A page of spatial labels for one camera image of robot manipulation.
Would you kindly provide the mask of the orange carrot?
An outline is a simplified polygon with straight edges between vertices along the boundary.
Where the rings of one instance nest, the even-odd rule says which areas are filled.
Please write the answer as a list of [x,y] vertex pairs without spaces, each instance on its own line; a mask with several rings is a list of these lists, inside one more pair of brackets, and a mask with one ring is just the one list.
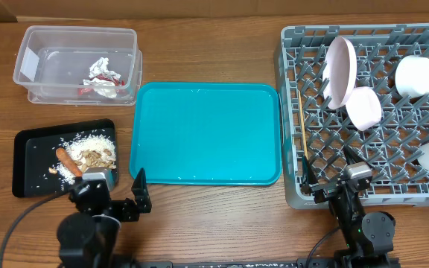
[[76,177],[82,177],[83,173],[79,169],[79,167],[75,164],[74,160],[67,153],[67,151],[59,147],[56,149],[56,156],[60,160],[60,162]]

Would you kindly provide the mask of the white tissue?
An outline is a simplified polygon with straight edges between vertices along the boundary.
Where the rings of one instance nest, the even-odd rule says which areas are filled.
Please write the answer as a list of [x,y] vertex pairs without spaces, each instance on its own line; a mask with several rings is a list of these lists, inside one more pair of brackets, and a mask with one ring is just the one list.
[[83,80],[83,85],[86,86],[89,91],[96,92],[105,98],[115,99],[117,97],[115,83],[111,80],[94,77],[91,80]]

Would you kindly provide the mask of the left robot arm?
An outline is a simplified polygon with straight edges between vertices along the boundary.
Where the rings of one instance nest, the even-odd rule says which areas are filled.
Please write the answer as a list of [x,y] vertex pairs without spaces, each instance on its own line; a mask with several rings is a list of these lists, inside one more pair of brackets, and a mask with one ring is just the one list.
[[75,179],[69,200],[77,212],[66,217],[57,229],[59,257],[63,267],[137,267],[134,258],[114,253],[123,222],[136,222],[149,213],[152,203],[142,168],[133,181],[134,198],[113,200],[112,171],[90,168]]

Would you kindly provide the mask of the white plate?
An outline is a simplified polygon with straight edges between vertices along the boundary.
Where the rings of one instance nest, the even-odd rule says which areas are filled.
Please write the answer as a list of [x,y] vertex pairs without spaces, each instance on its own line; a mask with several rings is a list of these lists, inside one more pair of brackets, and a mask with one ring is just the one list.
[[357,55],[353,44],[346,38],[334,38],[325,55],[326,64],[322,81],[328,80],[323,97],[330,97],[329,109],[338,109],[346,104],[355,87]]

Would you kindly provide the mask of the wooden chopstick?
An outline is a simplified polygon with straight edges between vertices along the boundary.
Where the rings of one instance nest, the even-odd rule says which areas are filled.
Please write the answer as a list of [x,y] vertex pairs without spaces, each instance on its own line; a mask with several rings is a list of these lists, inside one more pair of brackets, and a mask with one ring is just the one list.
[[304,116],[304,110],[302,106],[302,95],[298,89],[297,89],[297,97],[299,102],[299,122],[300,122],[301,132],[302,132],[302,149],[303,149],[305,158],[308,160],[308,148],[307,148],[307,141],[306,141],[306,134],[305,134],[305,116]]

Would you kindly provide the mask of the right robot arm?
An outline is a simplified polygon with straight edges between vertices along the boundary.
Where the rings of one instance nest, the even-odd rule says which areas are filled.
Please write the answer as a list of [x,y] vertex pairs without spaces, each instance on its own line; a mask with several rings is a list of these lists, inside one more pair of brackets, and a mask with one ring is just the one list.
[[314,263],[314,253],[337,231],[341,231],[347,248],[337,250],[327,267],[399,267],[397,258],[389,258],[393,251],[395,218],[384,211],[366,213],[359,193],[370,187],[373,167],[350,147],[343,148],[347,166],[335,181],[319,183],[312,165],[302,158],[301,192],[312,194],[316,204],[327,202],[338,227],[321,238],[309,252],[304,267]]

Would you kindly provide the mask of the pink bowl with food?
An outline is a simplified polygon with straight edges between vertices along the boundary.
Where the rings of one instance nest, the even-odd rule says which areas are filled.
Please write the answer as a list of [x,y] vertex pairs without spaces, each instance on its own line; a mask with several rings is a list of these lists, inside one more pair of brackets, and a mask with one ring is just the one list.
[[360,131],[369,129],[381,120],[381,103],[372,88],[353,89],[345,107],[351,122]]

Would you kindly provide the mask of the large white bowl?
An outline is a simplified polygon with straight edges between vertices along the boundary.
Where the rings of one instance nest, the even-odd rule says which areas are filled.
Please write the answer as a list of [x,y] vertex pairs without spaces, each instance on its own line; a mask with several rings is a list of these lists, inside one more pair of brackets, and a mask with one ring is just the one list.
[[429,58],[409,55],[395,70],[395,87],[400,96],[421,97],[429,93]]

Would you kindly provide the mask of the red snack wrapper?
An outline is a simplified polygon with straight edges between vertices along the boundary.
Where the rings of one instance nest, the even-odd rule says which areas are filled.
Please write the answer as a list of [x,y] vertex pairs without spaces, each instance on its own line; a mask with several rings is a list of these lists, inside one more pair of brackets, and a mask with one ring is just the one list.
[[93,78],[83,81],[84,86],[106,86],[106,88],[92,89],[92,88],[79,88],[77,90],[78,95],[89,94],[95,92],[105,98],[115,98],[118,94],[118,90],[114,89],[114,86],[123,86],[124,81],[120,80],[116,76],[107,76],[105,74],[99,74]]

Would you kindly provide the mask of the foil ball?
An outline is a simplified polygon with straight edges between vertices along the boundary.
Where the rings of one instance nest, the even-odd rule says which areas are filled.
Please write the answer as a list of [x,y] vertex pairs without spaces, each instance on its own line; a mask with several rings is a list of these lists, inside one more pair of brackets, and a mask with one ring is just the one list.
[[107,74],[109,59],[107,57],[101,57],[95,63],[89,67],[89,78],[97,77],[100,74]]

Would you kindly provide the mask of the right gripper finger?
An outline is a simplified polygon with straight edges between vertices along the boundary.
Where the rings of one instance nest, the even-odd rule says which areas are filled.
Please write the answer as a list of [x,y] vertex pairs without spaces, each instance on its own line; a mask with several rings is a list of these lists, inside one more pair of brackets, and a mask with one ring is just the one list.
[[310,162],[306,156],[302,157],[302,188],[311,188],[318,184],[318,178],[313,172]]
[[349,145],[343,147],[343,153],[346,158],[347,165],[353,165],[360,162],[365,162],[361,156],[359,156]]

